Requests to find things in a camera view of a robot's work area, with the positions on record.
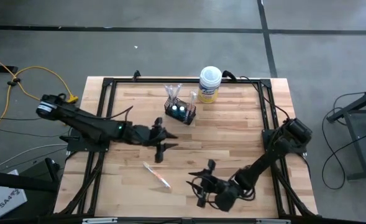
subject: white lid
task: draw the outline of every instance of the white lid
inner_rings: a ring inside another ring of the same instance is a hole
[[[215,87],[221,83],[222,73],[220,69],[214,66],[208,66],[202,69],[201,75],[199,76],[201,79],[201,83],[206,87]]]

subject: yellow extension cord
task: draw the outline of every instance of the yellow extension cord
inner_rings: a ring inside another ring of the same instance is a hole
[[[24,69],[22,69],[22,70],[18,71],[16,74],[13,74],[13,73],[12,73],[12,72],[11,72],[11,71],[10,71],[10,70],[5,66],[5,65],[4,65],[4,64],[2,64],[2,62],[0,62],[0,65],[2,65],[2,67],[3,67],[4,69],[6,69],[6,70],[10,73],[10,75],[12,75],[12,81],[13,81],[13,79],[17,78],[17,76],[18,76],[18,75],[20,75],[22,72],[24,72],[24,71],[26,71],[26,70],[28,70],[28,69],[31,69],[31,68],[39,68],[39,69],[46,70],[46,71],[50,72],[51,74],[53,74],[53,75],[57,76],[57,78],[58,78],[58,79],[60,79],[60,80],[61,80],[61,82],[64,84],[64,86],[65,86],[66,90],[68,91],[68,94],[70,95],[70,98],[68,99],[68,101],[67,101],[67,102],[73,103],[73,102],[78,101],[78,97],[72,94],[72,92],[71,92],[71,90],[69,89],[68,85],[64,82],[64,80],[61,78],[61,76],[57,75],[57,73],[55,73],[55,72],[51,71],[50,69],[47,69],[47,68],[45,68],[45,67],[40,67],[40,66],[31,66],[31,67],[27,67],[27,68],[24,68]],[[20,83],[20,82],[17,82],[17,84],[20,86],[20,89],[22,90],[22,92],[23,92],[25,95],[27,95],[27,96],[29,96],[29,97],[31,97],[31,98],[33,98],[33,99],[35,99],[35,100],[40,100],[40,99],[39,99],[39,98],[37,98],[36,96],[33,96],[33,95],[31,95],[31,94],[27,93],[27,92],[26,92],[26,90],[22,87],[22,85],[21,85],[21,83]],[[9,107],[9,99],[10,99],[11,87],[12,87],[12,86],[10,86],[10,85],[9,85],[9,88],[7,89],[6,105],[5,105],[5,107],[4,107],[4,110],[3,110],[2,115],[1,115],[1,117],[0,117],[0,122],[1,122],[2,118],[4,117],[4,115],[6,114],[7,109],[8,109],[8,107]]]

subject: gray floor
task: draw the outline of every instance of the gray floor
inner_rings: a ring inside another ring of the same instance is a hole
[[[366,1],[264,0],[270,29],[366,30]],[[256,0],[103,0],[0,1],[0,23],[63,26],[261,28]],[[271,35],[278,77],[290,84],[296,115],[314,132],[308,147],[312,184],[319,214],[330,218],[366,221],[366,180],[329,190],[321,180],[324,160],[330,155],[321,134],[323,116],[344,93],[366,91],[366,36]],[[31,32],[0,30],[0,60],[20,68],[41,65],[58,72],[81,96],[89,75],[197,76],[207,65],[248,77],[270,77],[262,34],[200,34],[146,32]],[[65,91],[43,71],[22,75],[33,95]],[[6,82],[0,74],[0,114]],[[354,98],[344,98],[345,105]],[[37,101],[12,91],[7,117],[35,117]],[[0,128],[55,135],[67,130],[51,121],[2,121]],[[337,149],[350,141],[348,131],[327,124],[326,134]],[[61,143],[0,132],[0,162],[31,147]],[[35,151],[9,165],[55,150]],[[347,173],[360,170],[354,148],[339,157]],[[52,158],[63,166],[65,152]],[[24,170],[30,162],[18,166]],[[341,170],[332,161],[326,181],[336,186]]]

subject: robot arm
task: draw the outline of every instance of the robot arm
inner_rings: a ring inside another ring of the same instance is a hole
[[[197,206],[204,207],[206,204],[207,195],[210,193],[216,194],[214,203],[217,207],[225,212],[228,212],[234,205],[237,198],[247,200],[249,195],[254,194],[254,188],[258,177],[268,167],[276,167],[275,162],[288,153],[304,153],[305,146],[311,139],[311,130],[307,128],[300,120],[287,119],[283,125],[274,130],[265,146],[266,153],[257,159],[252,165],[239,169],[229,180],[221,180],[212,175],[216,163],[209,161],[209,169],[204,169],[201,172],[190,173],[196,178],[202,179],[200,185],[192,182],[189,183],[198,196]],[[277,177],[283,184],[284,188],[288,189],[288,193],[293,198],[295,205],[301,213],[313,215],[303,203],[300,202],[297,195],[289,184],[284,181],[282,173],[277,169]]]
[[[147,126],[133,125],[131,121],[115,121],[100,118],[77,108],[65,101],[63,94],[44,95],[36,109],[43,119],[59,120],[77,130],[85,141],[101,144],[105,141],[117,141],[142,146],[155,146],[155,162],[162,162],[163,152],[176,144],[160,144],[166,138],[177,138],[161,126],[162,118],[157,118],[150,129]]]

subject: wooden tabletop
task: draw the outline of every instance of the wooden tabletop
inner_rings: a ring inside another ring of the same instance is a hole
[[[104,77],[88,77],[81,100],[81,109],[96,114]],[[294,118],[288,82],[274,78],[272,89],[276,105]],[[180,98],[188,101],[191,90],[198,85],[183,84]],[[208,159],[216,161],[214,175],[228,179],[238,168],[252,164],[263,153],[262,116],[258,93],[250,84],[223,84],[212,104],[196,104],[196,117],[190,126],[165,115],[163,104],[167,99],[163,83],[118,83],[113,114],[134,106],[128,120],[134,124],[153,125],[155,118],[163,117],[163,126],[179,138],[167,140],[178,146],[164,153],[161,164],[154,163],[153,147],[111,143],[103,166],[96,216],[110,217],[211,217],[211,218],[273,218],[277,207],[270,169],[258,179],[256,199],[237,200],[230,212],[196,206],[197,198],[185,182],[192,180],[189,172],[206,168]],[[280,123],[285,115],[278,111]],[[65,165],[55,212],[66,207],[82,185],[88,153],[79,152]],[[148,170],[148,162],[172,186],[166,189]],[[300,157],[286,157],[290,182],[300,199],[317,213],[311,181],[305,163]],[[286,212],[285,191],[281,191]],[[91,189],[86,199],[86,209]]]

